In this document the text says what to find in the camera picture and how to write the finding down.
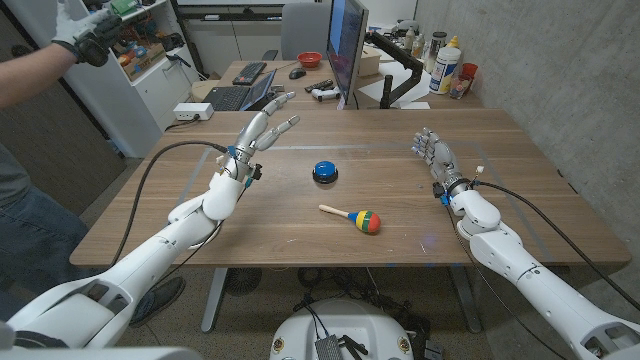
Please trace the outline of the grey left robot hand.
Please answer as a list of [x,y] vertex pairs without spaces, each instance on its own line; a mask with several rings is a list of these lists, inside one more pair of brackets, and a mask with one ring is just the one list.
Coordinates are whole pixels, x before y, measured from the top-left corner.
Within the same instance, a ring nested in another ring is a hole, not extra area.
[[253,116],[239,133],[233,145],[234,152],[227,156],[224,167],[221,169],[222,175],[242,181],[249,173],[249,161],[254,153],[270,148],[283,133],[300,121],[300,117],[294,115],[277,127],[266,130],[269,117],[295,96],[295,92],[288,92],[276,97]]

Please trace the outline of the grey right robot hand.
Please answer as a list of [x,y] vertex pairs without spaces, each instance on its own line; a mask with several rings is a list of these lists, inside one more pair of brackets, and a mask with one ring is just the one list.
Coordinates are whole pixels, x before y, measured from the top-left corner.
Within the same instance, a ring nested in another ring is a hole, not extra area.
[[456,156],[437,133],[424,128],[414,135],[413,141],[412,151],[425,161],[449,196],[455,197],[468,189],[470,180],[462,175]]

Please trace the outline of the person's gloved hand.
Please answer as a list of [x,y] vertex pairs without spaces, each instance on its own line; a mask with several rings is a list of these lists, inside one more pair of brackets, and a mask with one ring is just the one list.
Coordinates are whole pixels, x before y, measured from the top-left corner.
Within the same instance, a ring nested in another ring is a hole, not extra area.
[[57,1],[56,34],[51,42],[70,51],[78,63],[104,66],[109,49],[119,40],[120,16],[103,8],[86,17],[73,20],[68,1]]

